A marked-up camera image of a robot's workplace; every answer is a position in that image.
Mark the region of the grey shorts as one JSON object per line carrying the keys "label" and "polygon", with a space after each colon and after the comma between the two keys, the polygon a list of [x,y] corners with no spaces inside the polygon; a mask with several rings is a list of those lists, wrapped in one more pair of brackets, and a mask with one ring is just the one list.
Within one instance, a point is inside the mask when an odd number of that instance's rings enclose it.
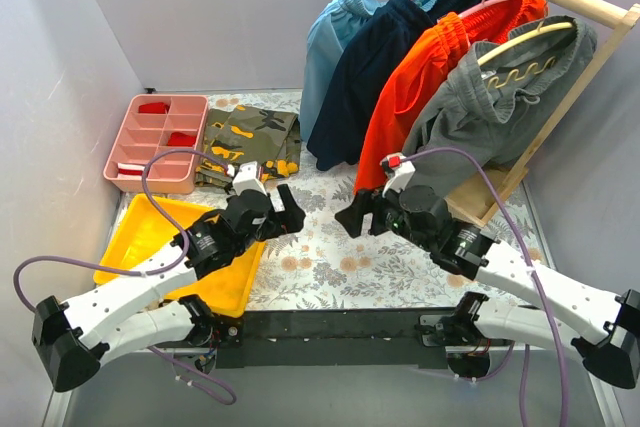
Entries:
{"label": "grey shorts", "polygon": [[[454,147],[471,154],[478,163],[510,163],[534,140],[549,117],[593,59],[598,37],[584,21],[553,16],[545,26],[572,22],[572,30],[553,32],[508,50],[495,60],[478,66],[478,59],[499,44],[479,41],[448,74],[427,102],[404,143],[409,156],[426,149]],[[511,30],[508,40],[534,30],[538,21]],[[502,83],[515,68],[523,74],[538,63],[537,75],[511,80],[502,88],[487,88],[497,75]]]}

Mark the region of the cream yellow hanger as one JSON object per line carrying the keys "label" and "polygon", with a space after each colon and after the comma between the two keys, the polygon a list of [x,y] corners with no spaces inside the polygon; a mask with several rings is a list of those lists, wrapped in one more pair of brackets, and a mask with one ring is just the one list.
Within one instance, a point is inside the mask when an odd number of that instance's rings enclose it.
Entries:
{"label": "cream yellow hanger", "polygon": [[[513,39],[510,39],[504,44],[501,44],[495,49],[493,49],[492,51],[488,52],[487,54],[481,56],[477,61],[478,66],[482,67],[485,64],[495,60],[496,58],[498,58],[508,50],[513,49],[516,46],[521,45],[525,42],[528,42],[534,38],[541,37],[543,35],[547,35],[557,31],[572,30],[574,28],[574,24],[572,22],[557,22],[557,23],[553,23],[545,26],[546,19],[547,17],[544,17],[542,20],[540,20],[537,27],[534,30],[531,30]],[[512,69],[507,74],[506,78],[502,83],[499,83],[499,77],[495,75],[494,77],[491,77],[489,79],[487,88],[491,88],[491,87],[502,88],[506,86],[511,80],[518,81],[518,80],[525,79],[530,72],[532,72],[534,75],[540,74],[546,69],[546,67],[549,65],[549,63],[552,60],[554,60],[554,57],[551,57],[549,60],[547,60],[546,63],[541,68],[538,67],[537,62],[534,62],[527,67],[527,69],[523,74],[519,72],[518,68]]]}

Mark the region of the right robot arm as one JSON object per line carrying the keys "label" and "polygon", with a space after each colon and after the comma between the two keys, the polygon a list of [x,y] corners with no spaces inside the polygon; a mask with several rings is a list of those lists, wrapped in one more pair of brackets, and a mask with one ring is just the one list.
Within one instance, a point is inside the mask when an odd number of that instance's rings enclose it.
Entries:
{"label": "right robot arm", "polygon": [[522,253],[479,227],[454,218],[428,187],[401,193],[359,192],[335,219],[350,237],[362,233],[366,215],[373,236],[392,232],[429,254],[443,270],[521,300],[509,307],[484,294],[467,294],[450,317],[464,344],[485,337],[508,339],[581,361],[600,380],[623,389],[639,381],[639,293],[622,294],[578,282]]}

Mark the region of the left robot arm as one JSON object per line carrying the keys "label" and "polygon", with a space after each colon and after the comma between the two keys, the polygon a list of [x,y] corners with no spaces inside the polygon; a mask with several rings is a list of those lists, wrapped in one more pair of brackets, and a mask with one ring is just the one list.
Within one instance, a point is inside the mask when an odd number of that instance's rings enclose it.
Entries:
{"label": "left robot arm", "polygon": [[193,347],[210,342],[215,316],[196,294],[151,310],[149,304],[232,264],[255,243],[297,233],[305,213],[287,185],[269,195],[246,190],[224,209],[201,215],[144,263],[90,292],[35,307],[32,343],[57,392],[73,390],[108,362],[166,342]]}

